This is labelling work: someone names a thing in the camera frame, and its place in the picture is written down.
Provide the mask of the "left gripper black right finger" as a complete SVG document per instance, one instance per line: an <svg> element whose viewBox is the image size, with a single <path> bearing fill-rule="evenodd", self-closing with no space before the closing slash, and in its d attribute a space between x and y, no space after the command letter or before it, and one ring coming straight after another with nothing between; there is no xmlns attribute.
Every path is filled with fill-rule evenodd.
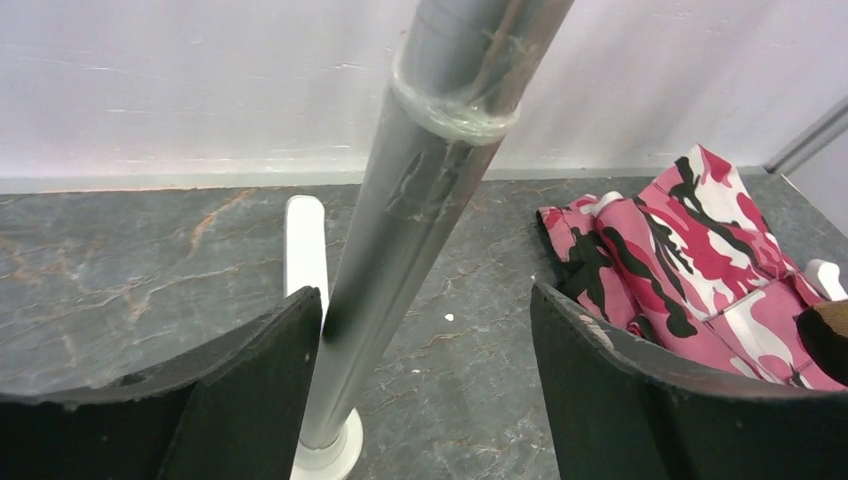
<svg viewBox="0 0 848 480"><path fill-rule="evenodd" d="M843 479L847 396L738 376L590 315L547 284L532 339L563 479Z"/></svg>

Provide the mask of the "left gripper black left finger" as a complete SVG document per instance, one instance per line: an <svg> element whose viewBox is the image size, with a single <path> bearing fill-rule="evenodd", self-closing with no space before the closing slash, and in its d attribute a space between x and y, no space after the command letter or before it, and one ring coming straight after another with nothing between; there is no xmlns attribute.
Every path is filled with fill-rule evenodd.
<svg viewBox="0 0 848 480"><path fill-rule="evenodd" d="M1 398L5 479L286 479L313 376L321 294L101 388Z"/></svg>

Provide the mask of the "metal clothes rack frame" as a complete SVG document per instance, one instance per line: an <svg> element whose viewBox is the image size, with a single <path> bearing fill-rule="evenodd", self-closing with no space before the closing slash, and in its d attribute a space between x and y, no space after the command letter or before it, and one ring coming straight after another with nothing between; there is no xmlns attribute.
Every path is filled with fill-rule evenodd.
<svg viewBox="0 0 848 480"><path fill-rule="evenodd" d="M363 446L355 404L519 116L567 1L423 1L397 49L337 276L323 204L291 197L285 288L323 320L295 479L344 479Z"/></svg>

